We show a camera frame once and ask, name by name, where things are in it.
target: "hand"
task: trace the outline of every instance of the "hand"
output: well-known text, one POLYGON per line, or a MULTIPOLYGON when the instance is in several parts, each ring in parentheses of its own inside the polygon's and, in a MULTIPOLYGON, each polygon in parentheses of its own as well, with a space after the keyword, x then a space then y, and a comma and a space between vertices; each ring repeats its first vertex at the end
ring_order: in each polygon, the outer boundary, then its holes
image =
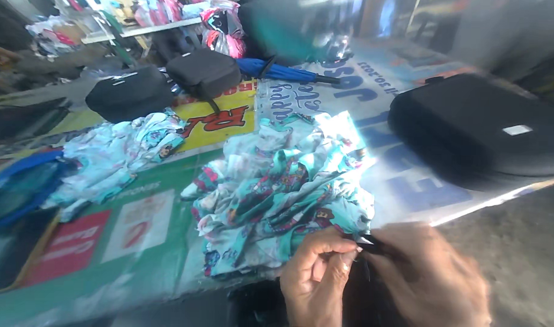
POLYGON ((281 274, 291 326, 341 326, 341 295, 358 250, 333 227, 305 237, 281 274))
POLYGON ((461 256, 436 229, 401 223, 372 230, 372 235, 389 255, 365 257, 412 326, 489 326, 489 286, 477 262, 461 256))

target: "market stall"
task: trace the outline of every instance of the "market stall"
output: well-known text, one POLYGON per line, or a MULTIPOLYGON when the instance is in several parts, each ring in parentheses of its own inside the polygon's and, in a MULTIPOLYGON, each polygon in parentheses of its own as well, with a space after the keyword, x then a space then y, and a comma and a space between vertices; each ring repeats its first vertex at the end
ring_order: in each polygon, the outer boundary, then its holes
MULTIPOLYGON (((478 192, 436 177, 388 128, 390 102, 427 78, 475 70, 404 42, 357 40, 353 47, 355 56, 347 61, 306 65, 342 78, 340 85, 244 80, 215 99, 219 115, 208 103, 181 96, 173 109, 186 122, 185 143, 164 162, 142 169, 120 193, 59 224, 15 289, 0 293, 0 326, 84 321, 278 276, 278 269, 268 268, 206 276, 192 203, 180 196, 203 165, 223 156, 225 140, 259 130, 261 119, 278 123, 295 113, 349 111, 376 161, 360 181, 375 198, 371 227, 411 220, 440 225, 554 183, 478 192)), ((73 112, 45 136, 0 144, 0 171, 19 158, 62 146, 100 121, 89 110, 73 112)), ((0 254, 4 245, 0 239, 0 254)))

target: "yellow sign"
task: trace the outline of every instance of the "yellow sign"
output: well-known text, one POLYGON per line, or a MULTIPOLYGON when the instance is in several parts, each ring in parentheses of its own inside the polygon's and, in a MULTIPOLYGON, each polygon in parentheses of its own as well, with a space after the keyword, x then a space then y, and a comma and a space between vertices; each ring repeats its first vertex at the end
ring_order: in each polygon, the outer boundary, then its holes
POLYGON ((182 133, 185 143, 178 150, 192 150, 253 131, 254 96, 255 91, 247 91, 216 98, 215 102, 221 109, 218 115, 206 102, 194 102, 174 108, 174 112, 186 122, 182 133))
MULTIPOLYGON (((240 85, 224 92, 215 102, 221 108, 215 114, 206 102, 190 97, 179 98, 174 107, 176 114, 187 125, 182 134, 186 138, 177 151, 192 150, 205 145, 225 141, 228 137, 248 133, 255 128, 254 97, 257 82, 243 81, 240 85)), ((61 147, 71 139, 87 133, 102 118, 92 110, 72 112, 48 134, 0 144, 0 171, 16 160, 61 147)))

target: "black pouch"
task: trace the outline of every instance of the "black pouch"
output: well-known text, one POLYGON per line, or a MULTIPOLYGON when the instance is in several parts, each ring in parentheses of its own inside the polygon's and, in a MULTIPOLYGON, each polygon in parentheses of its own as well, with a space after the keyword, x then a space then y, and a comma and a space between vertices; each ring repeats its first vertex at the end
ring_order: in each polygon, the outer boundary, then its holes
POLYGON ((554 107, 474 74, 398 95, 388 123, 440 177, 466 189, 554 178, 554 107))
POLYGON ((110 123, 119 123, 163 112, 173 100, 166 76, 147 66, 99 81, 85 103, 110 123))
POLYGON ((237 61, 209 49, 198 49, 172 59, 166 65, 166 72, 193 97, 207 101, 216 113, 220 109, 214 97, 241 82, 237 61))

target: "blue umbrella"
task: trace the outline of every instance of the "blue umbrella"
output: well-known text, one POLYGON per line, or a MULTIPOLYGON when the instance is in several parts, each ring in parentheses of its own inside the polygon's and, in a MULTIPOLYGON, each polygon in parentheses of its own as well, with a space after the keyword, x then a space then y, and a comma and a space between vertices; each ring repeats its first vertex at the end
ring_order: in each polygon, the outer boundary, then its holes
POLYGON ((274 61, 274 59, 266 62, 260 59, 244 58, 237 59, 237 64, 239 64, 242 72, 254 78, 274 78, 285 81, 322 82, 329 84, 341 83, 339 78, 330 78, 312 73, 311 71, 273 64, 274 61))

